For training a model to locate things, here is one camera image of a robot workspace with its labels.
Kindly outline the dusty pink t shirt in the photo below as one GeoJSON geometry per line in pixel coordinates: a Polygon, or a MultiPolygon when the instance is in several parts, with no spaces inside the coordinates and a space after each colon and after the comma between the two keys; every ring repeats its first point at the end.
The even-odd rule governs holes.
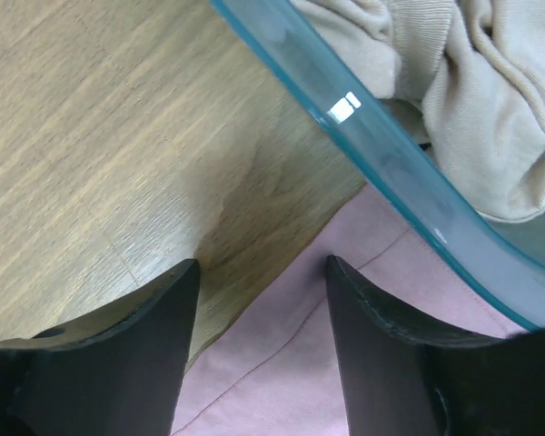
{"type": "Polygon", "coordinates": [[[183,378],[173,434],[348,433],[323,277],[331,254],[445,322],[494,337],[520,329],[366,186],[201,353],[183,378]]]}

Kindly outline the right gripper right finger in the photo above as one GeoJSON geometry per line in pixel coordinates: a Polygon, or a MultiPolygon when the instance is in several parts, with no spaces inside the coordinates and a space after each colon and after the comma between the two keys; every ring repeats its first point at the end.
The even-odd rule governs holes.
{"type": "Polygon", "coordinates": [[[350,434],[545,435],[545,329],[462,329],[337,256],[325,281],[350,434]]]}

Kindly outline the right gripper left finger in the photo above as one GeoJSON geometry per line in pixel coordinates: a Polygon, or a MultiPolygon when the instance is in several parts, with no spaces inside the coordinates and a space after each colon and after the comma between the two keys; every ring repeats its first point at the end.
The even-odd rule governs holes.
{"type": "Polygon", "coordinates": [[[29,339],[0,341],[0,435],[167,435],[200,290],[194,259],[29,339]]]}

